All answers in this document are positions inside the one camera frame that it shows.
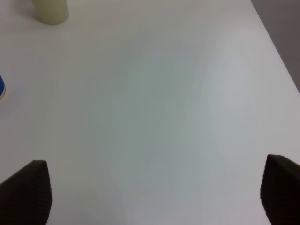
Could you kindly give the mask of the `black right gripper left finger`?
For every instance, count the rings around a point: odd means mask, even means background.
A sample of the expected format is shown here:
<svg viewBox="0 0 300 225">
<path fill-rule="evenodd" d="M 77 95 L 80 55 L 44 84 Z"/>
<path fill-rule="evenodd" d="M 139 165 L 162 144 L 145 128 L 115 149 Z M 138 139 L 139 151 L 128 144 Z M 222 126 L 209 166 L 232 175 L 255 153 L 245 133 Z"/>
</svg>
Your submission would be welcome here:
<svg viewBox="0 0 300 225">
<path fill-rule="evenodd" d="M 33 160 L 0 184 L 0 223 L 45 225 L 52 202 L 47 162 Z"/>
</svg>

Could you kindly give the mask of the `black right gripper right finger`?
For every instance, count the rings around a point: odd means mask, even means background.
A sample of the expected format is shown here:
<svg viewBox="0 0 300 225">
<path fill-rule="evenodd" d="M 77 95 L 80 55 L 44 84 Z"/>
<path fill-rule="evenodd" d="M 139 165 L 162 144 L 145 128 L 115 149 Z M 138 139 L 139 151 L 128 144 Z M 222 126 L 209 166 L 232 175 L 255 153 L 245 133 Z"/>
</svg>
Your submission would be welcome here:
<svg viewBox="0 0 300 225">
<path fill-rule="evenodd" d="M 266 159 L 260 198 L 272 225 L 300 223 L 300 166 L 281 155 Z"/>
</svg>

